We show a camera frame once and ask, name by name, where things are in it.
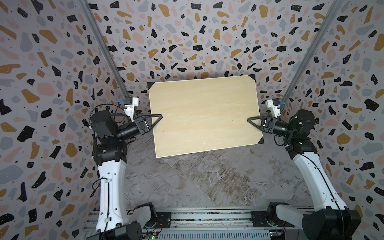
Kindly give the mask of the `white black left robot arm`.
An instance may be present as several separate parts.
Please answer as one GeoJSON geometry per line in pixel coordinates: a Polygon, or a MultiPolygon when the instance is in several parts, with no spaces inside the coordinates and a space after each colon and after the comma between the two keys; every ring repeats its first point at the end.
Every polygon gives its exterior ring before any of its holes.
{"type": "Polygon", "coordinates": [[[93,183],[94,191],[100,190],[100,210],[95,234],[90,240],[154,240],[164,228],[152,203],[126,210],[124,204],[124,173],[127,167],[128,145],[138,135],[144,135],[162,120],[162,115],[144,115],[118,125],[115,116],[107,110],[92,111],[90,128],[95,132],[93,159],[99,178],[93,183]]]}

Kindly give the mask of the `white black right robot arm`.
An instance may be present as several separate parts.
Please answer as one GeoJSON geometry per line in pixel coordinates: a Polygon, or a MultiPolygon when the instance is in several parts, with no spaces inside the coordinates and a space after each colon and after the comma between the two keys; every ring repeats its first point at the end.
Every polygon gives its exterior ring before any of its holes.
{"type": "Polygon", "coordinates": [[[309,240],[350,240],[362,219],[350,210],[337,194],[323,167],[317,150],[309,138],[315,126],[311,111],[299,110],[288,122],[277,117],[251,117],[248,123],[264,133],[282,137],[290,159],[300,170],[310,191],[314,212],[306,213],[284,203],[270,203],[267,222],[286,222],[305,234],[309,240]]]}

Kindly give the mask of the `light wooden drawing board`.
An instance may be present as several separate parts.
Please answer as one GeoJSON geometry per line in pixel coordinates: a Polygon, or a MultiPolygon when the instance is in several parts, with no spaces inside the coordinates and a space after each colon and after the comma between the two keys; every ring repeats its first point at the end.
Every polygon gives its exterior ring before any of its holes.
{"type": "Polygon", "coordinates": [[[158,82],[149,87],[157,158],[263,144],[254,75],[158,82]]]}

